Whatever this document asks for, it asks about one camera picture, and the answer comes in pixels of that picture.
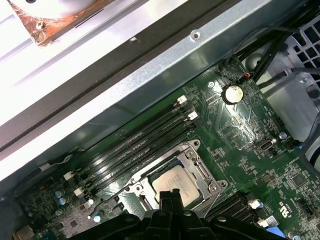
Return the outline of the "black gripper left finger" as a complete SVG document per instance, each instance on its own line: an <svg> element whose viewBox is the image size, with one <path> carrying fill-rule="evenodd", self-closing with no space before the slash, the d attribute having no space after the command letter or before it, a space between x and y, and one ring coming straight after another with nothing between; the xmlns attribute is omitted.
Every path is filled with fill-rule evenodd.
<svg viewBox="0 0 320 240"><path fill-rule="evenodd" d="M173 193L160 193L159 209L143 219L126 213L74 236L76 240L172 240Z"/></svg>

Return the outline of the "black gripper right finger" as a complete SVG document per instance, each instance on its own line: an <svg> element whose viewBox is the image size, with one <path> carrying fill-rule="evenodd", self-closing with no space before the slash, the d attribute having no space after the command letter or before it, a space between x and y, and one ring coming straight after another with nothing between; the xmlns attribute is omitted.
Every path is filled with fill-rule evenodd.
<svg viewBox="0 0 320 240"><path fill-rule="evenodd" d="M172 191L173 240L270 240L272 234L236 218L219 215L207 221L185 210L179 189Z"/></svg>

